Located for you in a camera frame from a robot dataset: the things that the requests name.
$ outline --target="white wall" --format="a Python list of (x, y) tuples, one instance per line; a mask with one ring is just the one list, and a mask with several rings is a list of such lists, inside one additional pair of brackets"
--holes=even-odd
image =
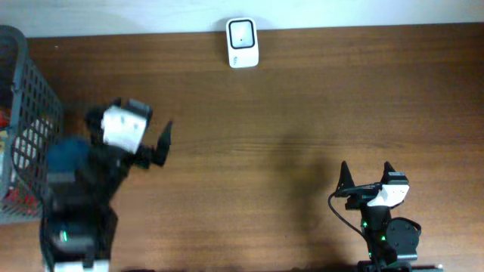
[(239, 16), (260, 29), (483, 22), (484, 0), (0, 0), (0, 24), (30, 37), (215, 31)]

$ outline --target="gray basket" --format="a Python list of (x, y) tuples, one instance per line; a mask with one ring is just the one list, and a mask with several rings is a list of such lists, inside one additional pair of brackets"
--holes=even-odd
[(0, 26), (0, 106), (11, 108), (0, 178), (0, 224), (40, 218), (48, 147), (62, 134), (61, 102), (28, 56), (26, 39)]

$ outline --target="blue blurred object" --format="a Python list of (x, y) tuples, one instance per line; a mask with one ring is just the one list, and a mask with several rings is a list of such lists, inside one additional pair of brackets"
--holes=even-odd
[(73, 172), (88, 161), (91, 145), (81, 137), (71, 137), (51, 146), (48, 155), (49, 172)]

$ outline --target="wooden floor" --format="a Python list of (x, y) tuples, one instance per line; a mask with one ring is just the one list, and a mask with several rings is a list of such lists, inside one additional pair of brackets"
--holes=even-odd
[[(423, 226), (418, 264), (484, 267), (484, 25), (260, 31), (233, 70), (224, 33), (30, 39), (66, 104), (66, 130), (114, 97), (169, 119), (164, 168), (134, 169), (113, 206), (112, 271), (289, 270), (356, 263), (365, 242), (332, 215), (340, 163), (383, 163), (411, 189), (393, 211)], [(339, 211), (357, 224), (359, 213)], [(0, 226), (0, 270), (41, 271), (37, 223)]]

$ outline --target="plastic basket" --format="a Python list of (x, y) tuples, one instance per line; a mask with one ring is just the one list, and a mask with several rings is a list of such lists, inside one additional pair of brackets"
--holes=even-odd
[(26, 39), (0, 26), (0, 106), (11, 110), (0, 178), (0, 224), (40, 218), (48, 147), (62, 134), (61, 102), (28, 56)]

